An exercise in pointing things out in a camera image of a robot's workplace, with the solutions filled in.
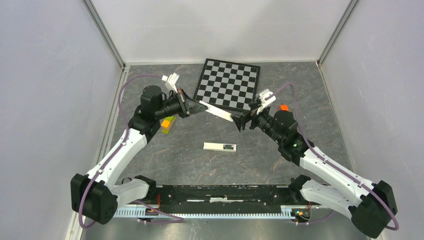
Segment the white remote back cover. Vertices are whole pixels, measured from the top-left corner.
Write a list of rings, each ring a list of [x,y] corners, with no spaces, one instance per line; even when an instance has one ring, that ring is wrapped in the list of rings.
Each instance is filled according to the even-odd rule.
[[[209,103],[206,103],[206,102],[204,102],[202,100],[200,100],[199,103],[207,107],[206,112],[208,112],[208,113],[210,113],[210,114],[212,114],[214,116],[217,116],[219,118],[222,118],[224,120],[227,120],[229,122],[233,122],[234,121],[232,119],[232,114],[230,112],[225,111],[225,110],[222,110],[222,109],[220,109],[220,108],[218,108],[216,106],[213,106],[213,105],[211,105]]]

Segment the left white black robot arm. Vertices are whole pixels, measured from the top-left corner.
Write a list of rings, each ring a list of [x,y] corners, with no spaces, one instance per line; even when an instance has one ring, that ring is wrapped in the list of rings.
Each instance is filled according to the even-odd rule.
[[[70,181],[71,208],[80,218],[87,217],[99,224],[108,223],[116,211],[136,200],[153,203],[157,190],[155,181],[135,177],[116,185],[116,181],[133,157],[142,150],[161,127],[160,121],[178,115],[187,118],[208,110],[179,88],[170,96],[157,85],[143,89],[140,105],[127,124],[120,140],[95,167],[85,175],[75,174]]]

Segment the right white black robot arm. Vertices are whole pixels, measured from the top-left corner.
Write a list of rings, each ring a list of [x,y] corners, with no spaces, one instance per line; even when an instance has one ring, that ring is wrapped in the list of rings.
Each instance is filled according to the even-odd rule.
[[[373,239],[385,229],[399,230],[392,187],[383,180],[375,183],[361,177],[325,155],[300,131],[292,112],[279,110],[271,116],[267,109],[255,109],[232,115],[231,119],[239,131],[243,131],[247,123],[251,130],[259,128],[278,145],[284,159],[327,182],[323,185],[307,176],[297,177],[288,191],[293,203],[308,201],[330,208]]]

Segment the white rectangular bar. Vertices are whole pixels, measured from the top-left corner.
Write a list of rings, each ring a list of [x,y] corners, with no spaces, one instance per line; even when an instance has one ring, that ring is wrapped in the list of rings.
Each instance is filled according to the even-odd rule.
[[[206,151],[236,152],[237,145],[229,143],[204,142],[202,149]]]

